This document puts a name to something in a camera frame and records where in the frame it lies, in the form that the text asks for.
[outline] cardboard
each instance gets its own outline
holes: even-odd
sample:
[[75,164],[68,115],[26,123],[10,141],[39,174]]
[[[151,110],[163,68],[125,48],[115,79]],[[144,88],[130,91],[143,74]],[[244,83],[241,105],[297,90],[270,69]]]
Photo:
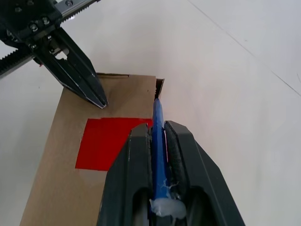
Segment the cardboard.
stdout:
[[20,226],[96,225],[106,172],[75,168],[86,122],[152,118],[156,92],[153,76],[101,74],[101,82],[105,109],[63,90]]

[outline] white surface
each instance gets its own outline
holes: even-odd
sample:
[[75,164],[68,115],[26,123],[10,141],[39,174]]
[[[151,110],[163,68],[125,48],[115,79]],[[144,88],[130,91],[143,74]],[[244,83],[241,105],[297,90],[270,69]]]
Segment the white surface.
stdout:
[[[299,11],[296,0],[103,0],[63,27],[97,71],[166,79],[165,119],[218,164],[246,225],[300,225]],[[60,92],[34,62],[0,81],[0,225],[19,225]]]

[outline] red paper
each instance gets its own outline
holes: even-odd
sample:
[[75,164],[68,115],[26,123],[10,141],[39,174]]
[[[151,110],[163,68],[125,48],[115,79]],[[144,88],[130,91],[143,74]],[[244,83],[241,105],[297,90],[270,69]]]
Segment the red paper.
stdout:
[[152,119],[88,119],[75,168],[108,171],[121,151],[132,128]]

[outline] bolt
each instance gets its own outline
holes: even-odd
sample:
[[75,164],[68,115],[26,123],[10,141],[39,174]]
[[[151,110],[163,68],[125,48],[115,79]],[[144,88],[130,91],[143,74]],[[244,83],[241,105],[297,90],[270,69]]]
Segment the bolt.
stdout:
[[28,6],[33,6],[34,5],[34,1],[33,0],[28,0],[27,1],[27,5]]
[[49,24],[49,20],[48,20],[48,18],[46,16],[42,17],[42,22],[43,22],[44,25]]
[[36,32],[38,30],[38,26],[36,24],[30,24],[29,28],[33,31]]
[[21,11],[22,11],[22,8],[21,8],[21,7],[17,6],[17,7],[15,8],[15,12],[16,12],[16,13],[20,13]]
[[65,4],[66,4],[68,7],[71,7],[71,6],[73,6],[73,1],[72,1],[72,0],[66,0]]

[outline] cardboard box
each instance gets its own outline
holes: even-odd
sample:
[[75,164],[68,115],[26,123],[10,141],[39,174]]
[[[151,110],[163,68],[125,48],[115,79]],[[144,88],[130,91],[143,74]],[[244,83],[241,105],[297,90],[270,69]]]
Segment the cardboard box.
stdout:
[[76,169],[88,119],[152,118],[162,80],[100,74],[109,105],[99,109],[64,89],[26,204],[21,226],[95,226],[106,171]]

